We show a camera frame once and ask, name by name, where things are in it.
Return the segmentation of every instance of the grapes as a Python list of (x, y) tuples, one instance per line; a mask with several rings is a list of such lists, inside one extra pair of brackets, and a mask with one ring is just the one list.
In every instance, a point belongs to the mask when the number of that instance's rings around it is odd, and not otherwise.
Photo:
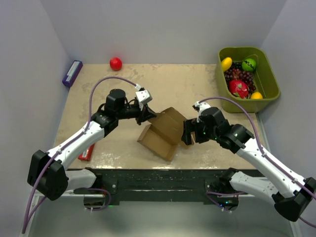
[(254, 78), (251, 72), (244, 71), (240, 62), (233, 62), (232, 66), (224, 72), (227, 87), (232, 80), (241, 80), (248, 86), (251, 95), (257, 89), (254, 85)]

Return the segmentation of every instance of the red ball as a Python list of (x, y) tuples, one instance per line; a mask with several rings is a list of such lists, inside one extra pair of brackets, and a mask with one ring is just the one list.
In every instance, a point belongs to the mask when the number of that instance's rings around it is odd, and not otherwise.
[(122, 68), (122, 61), (119, 58), (111, 58), (110, 60), (110, 67), (112, 68), (112, 70), (114, 71), (118, 71), (121, 70)]

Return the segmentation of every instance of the red box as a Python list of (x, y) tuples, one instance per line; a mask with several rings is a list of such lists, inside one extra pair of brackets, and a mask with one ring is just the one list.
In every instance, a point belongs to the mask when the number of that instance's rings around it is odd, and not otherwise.
[(87, 150), (85, 150), (85, 151), (78, 157), (78, 159), (84, 160), (84, 161), (90, 161), (90, 160), (91, 160), (91, 156), (92, 156), (92, 152), (93, 152), (93, 147), (94, 147), (94, 144), (91, 145)]

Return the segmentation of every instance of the dragon fruit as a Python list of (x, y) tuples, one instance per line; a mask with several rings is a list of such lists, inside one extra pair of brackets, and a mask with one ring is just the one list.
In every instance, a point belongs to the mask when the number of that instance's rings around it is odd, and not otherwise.
[(249, 88), (240, 80), (232, 80), (229, 83), (229, 91), (235, 97), (240, 97), (241, 99), (249, 98)]

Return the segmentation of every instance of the purple box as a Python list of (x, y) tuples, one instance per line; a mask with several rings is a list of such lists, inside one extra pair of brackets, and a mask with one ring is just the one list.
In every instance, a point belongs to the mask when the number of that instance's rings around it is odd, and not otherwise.
[(63, 79), (63, 84), (66, 87), (71, 87), (74, 84), (82, 66), (83, 66), (82, 61), (75, 60), (72, 63), (71, 67), (69, 68), (67, 74), (65, 75)]

